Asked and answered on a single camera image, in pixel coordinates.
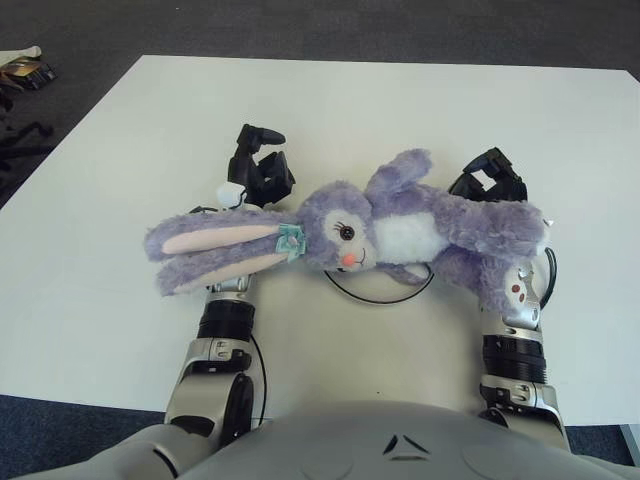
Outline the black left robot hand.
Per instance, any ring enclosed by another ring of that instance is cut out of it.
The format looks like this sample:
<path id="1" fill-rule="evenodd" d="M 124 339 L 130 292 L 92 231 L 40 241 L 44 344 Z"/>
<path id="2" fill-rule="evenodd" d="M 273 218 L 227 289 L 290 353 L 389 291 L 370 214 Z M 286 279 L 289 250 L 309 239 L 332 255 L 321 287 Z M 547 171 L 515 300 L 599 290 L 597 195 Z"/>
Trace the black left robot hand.
<path id="1" fill-rule="evenodd" d="M 257 207 L 275 204 L 289 196 L 296 183 L 283 151 L 274 151 L 255 162 L 263 146 L 279 146 L 286 137 L 274 130 L 244 124 L 237 148 L 228 164 L 227 180 L 244 188 L 244 202 Z"/>

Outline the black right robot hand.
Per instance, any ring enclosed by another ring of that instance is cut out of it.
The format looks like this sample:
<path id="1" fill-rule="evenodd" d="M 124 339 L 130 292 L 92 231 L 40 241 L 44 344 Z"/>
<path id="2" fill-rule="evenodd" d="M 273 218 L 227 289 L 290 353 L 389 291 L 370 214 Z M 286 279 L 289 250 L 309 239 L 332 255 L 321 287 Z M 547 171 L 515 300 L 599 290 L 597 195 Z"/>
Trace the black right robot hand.
<path id="1" fill-rule="evenodd" d="M 474 174 L 482 172 L 494 184 L 485 188 Z M 512 168 L 511 161 L 497 147 L 473 159 L 449 187 L 448 192 L 472 201 L 527 201 L 525 182 Z"/>

